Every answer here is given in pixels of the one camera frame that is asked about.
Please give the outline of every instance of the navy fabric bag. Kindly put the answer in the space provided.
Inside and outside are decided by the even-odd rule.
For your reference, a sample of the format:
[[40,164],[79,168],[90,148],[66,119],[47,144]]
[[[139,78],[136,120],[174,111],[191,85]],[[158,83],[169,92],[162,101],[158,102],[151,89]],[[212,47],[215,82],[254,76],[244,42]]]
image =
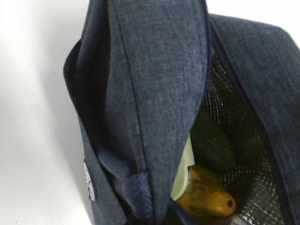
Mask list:
[[[276,190],[263,192],[270,212],[270,202],[261,202],[237,213],[252,224],[300,224],[300,52],[282,29],[208,15],[201,0],[90,0],[64,77],[95,224],[196,224],[170,192],[199,109],[216,115],[225,105],[253,120],[265,146],[247,199],[263,190],[262,174]],[[222,104],[211,107],[212,95]]]

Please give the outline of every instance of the blue denim fabric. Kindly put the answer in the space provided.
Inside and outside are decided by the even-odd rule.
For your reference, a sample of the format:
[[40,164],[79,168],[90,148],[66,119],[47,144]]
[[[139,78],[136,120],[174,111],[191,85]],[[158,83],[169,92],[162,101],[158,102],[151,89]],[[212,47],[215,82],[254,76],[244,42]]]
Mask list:
[[216,52],[268,145],[285,223],[300,224],[300,51],[279,27],[210,18]]
[[[205,94],[206,18],[201,0],[91,0],[64,76],[80,118],[97,225],[195,224],[169,196]],[[210,19],[216,50],[270,144],[286,224],[299,224],[299,50],[279,28]]]

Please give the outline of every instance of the seam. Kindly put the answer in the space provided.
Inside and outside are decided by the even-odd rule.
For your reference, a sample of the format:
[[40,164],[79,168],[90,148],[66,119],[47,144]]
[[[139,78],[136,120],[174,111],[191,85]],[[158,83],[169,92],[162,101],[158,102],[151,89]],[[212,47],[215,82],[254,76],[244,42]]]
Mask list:
[[153,190],[152,190],[152,182],[151,182],[152,179],[151,179],[151,173],[149,172],[149,168],[148,168],[148,162],[147,162],[146,153],[145,153],[145,146],[144,146],[144,143],[143,143],[143,132],[142,132],[142,129],[141,129],[141,119],[140,119],[139,108],[138,108],[137,100],[136,100],[135,86],[134,86],[134,82],[133,82],[133,78],[132,78],[131,67],[130,67],[130,64],[129,64],[129,61],[128,61],[128,54],[127,54],[127,51],[126,51],[126,48],[125,48],[124,38],[123,38],[123,35],[122,35],[122,32],[121,32],[120,20],[119,20],[119,17],[118,17],[118,13],[117,13],[117,10],[116,10],[114,0],[112,0],[112,4],[113,4],[113,9],[115,11],[116,20],[118,22],[118,29],[119,29],[121,42],[122,42],[122,45],[123,45],[125,60],[126,60],[127,66],[128,66],[128,71],[129,71],[129,76],[130,76],[130,81],[131,81],[131,86],[132,86],[132,92],[133,92],[133,97],[134,97],[134,101],[135,101],[135,111],[136,111],[136,115],[137,115],[137,122],[138,122],[138,127],[139,127],[139,130],[140,130],[140,134],[141,134],[140,138],[141,138],[141,143],[142,143],[142,152],[143,152],[143,155],[144,155],[144,162],[145,162],[145,166],[146,166],[146,171],[148,171],[149,178],[150,178],[149,183],[150,183],[150,191],[151,191],[151,198],[152,198],[152,215],[153,215],[152,224],[154,224],[155,210],[154,210],[154,207],[153,207]]

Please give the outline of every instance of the green fruit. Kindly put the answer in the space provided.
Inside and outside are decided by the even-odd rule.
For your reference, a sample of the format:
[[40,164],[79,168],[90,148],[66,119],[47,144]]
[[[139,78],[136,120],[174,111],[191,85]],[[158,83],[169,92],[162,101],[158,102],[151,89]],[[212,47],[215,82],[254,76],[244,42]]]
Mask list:
[[236,166],[229,138],[210,114],[201,109],[190,131],[195,162],[216,173],[225,173]]

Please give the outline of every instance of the white embroidered logo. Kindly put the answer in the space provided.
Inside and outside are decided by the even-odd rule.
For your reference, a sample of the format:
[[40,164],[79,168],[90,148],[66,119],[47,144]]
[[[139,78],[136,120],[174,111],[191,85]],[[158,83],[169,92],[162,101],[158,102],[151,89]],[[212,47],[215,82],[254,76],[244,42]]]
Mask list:
[[83,163],[83,167],[84,167],[84,173],[85,173],[85,178],[86,178],[86,184],[87,184],[88,190],[90,192],[90,199],[92,201],[95,201],[95,192],[94,192],[93,183],[90,178],[90,173],[89,173],[88,167],[86,166],[85,162]]

